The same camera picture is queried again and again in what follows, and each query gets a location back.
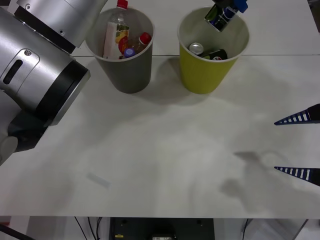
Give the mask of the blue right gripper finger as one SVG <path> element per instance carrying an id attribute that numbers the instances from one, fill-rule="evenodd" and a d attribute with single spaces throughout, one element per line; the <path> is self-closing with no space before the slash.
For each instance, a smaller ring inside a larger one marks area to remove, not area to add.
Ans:
<path id="1" fill-rule="evenodd" d="M 320 169 L 319 168 L 295 168 L 295 167 L 284 167 L 275 166 L 274 169 L 293 176 L 295 178 L 304 180 L 316 186 L 320 186 Z"/>
<path id="2" fill-rule="evenodd" d="M 313 105 L 307 109 L 289 115 L 274 123 L 275 126 L 298 125 L 298 124 L 319 124 L 320 123 L 320 104 Z"/>

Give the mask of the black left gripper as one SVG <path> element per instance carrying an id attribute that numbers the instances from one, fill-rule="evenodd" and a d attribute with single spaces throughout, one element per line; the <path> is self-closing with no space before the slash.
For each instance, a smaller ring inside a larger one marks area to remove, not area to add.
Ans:
<path id="1" fill-rule="evenodd" d="M 230 7 L 234 4 L 235 8 L 244 13 L 248 9 L 247 0 L 213 0 L 219 7 Z"/>

